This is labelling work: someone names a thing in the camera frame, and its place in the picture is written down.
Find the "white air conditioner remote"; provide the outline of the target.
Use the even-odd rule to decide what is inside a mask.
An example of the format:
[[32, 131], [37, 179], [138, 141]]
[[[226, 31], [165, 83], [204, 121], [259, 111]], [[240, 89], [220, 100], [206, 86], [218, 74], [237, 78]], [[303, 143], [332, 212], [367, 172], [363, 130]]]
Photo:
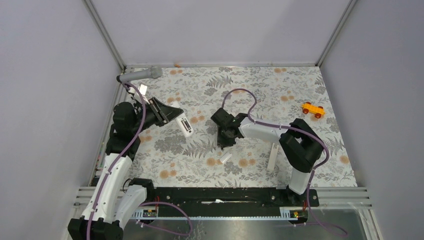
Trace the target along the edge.
[[181, 113], [175, 121], [185, 138], [189, 138], [194, 134], [194, 129], [184, 112]]

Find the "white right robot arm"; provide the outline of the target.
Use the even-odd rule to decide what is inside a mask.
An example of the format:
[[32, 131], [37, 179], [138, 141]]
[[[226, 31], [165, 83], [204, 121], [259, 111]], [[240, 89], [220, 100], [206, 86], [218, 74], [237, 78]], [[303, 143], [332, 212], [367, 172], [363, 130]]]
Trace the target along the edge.
[[293, 206], [306, 199], [306, 189], [313, 167], [325, 150], [324, 143], [311, 127], [296, 118], [288, 126], [253, 120], [246, 113], [236, 116], [222, 107], [210, 118], [217, 125], [217, 146], [232, 147], [236, 139], [253, 138], [279, 144], [292, 167], [287, 201]]

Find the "white battery cover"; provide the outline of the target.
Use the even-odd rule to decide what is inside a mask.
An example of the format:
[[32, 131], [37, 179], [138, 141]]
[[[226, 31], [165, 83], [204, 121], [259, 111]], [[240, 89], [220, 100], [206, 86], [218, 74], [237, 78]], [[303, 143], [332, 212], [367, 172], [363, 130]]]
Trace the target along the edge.
[[225, 164], [231, 157], [232, 157], [232, 154], [227, 152], [220, 158], [220, 162], [222, 164]]

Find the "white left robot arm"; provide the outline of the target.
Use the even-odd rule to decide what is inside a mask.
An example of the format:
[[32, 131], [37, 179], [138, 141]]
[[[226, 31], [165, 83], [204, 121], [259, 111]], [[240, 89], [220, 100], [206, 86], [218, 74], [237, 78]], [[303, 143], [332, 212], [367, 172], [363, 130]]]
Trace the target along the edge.
[[139, 134], [153, 125], [162, 127], [182, 117], [177, 101], [169, 105], [155, 97], [135, 103], [121, 102], [113, 108], [113, 123], [106, 143], [104, 166], [94, 193], [80, 218], [72, 218], [67, 230], [73, 240], [121, 240], [124, 229], [139, 205], [155, 200], [151, 180], [132, 182], [118, 200], [122, 181], [140, 146]]

